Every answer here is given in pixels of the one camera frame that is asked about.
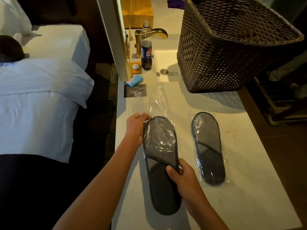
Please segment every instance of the purple object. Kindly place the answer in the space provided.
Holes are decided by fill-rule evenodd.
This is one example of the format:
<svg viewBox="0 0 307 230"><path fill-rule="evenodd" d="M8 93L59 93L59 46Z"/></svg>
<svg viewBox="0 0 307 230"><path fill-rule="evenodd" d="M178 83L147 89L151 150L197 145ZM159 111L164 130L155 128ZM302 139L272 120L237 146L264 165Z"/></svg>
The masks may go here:
<svg viewBox="0 0 307 230"><path fill-rule="evenodd" d="M174 9L185 9L185 2L184 0L167 0L168 8Z"/></svg>

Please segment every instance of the sponge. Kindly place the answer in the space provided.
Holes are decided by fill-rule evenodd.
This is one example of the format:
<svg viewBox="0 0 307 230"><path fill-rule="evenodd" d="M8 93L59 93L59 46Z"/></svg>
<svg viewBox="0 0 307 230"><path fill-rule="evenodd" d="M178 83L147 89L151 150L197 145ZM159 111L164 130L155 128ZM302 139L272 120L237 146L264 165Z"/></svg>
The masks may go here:
<svg viewBox="0 0 307 230"><path fill-rule="evenodd" d="M144 80L144 78L137 74L137 75L135 75L135 77L133 77L129 81L127 81L126 84L128 86L130 86L131 88L133 88L136 85L140 84L143 80Z"/></svg>

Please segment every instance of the faucet spout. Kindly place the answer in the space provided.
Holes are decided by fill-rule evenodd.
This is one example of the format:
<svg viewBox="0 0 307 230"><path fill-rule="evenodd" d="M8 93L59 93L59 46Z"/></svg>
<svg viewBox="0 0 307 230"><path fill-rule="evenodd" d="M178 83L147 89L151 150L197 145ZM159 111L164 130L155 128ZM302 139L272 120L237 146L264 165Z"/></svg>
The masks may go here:
<svg viewBox="0 0 307 230"><path fill-rule="evenodd" d="M168 38L168 34L166 32L166 30L162 29L162 28L154 28L151 30L153 33L153 37L161 37L161 38ZM141 58L141 41L140 41L140 33L141 30L135 30L135 41L136 41L136 56L138 58Z"/></svg>

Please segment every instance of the sink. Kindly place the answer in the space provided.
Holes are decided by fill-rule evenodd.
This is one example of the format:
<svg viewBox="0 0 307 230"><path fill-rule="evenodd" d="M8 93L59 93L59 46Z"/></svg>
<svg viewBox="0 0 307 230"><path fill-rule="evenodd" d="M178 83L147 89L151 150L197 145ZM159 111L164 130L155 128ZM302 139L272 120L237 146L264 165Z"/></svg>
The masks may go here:
<svg viewBox="0 0 307 230"><path fill-rule="evenodd" d="M170 34L167 39L153 41L153 57L157 73L157 81L182 81L177 62L179 34Z"/></svg>

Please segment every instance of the brown woven basket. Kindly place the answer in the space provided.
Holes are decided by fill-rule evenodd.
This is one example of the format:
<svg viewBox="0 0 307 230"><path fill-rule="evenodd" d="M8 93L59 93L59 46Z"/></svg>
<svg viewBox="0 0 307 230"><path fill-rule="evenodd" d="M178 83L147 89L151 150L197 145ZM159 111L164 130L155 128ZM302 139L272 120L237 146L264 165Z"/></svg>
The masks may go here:
<svg viewBox="0 0 307 230"><path fill-rule="evenodd" d="M303 39L258 0L185 0L177 60L190 92L236 91Z"/></svg>

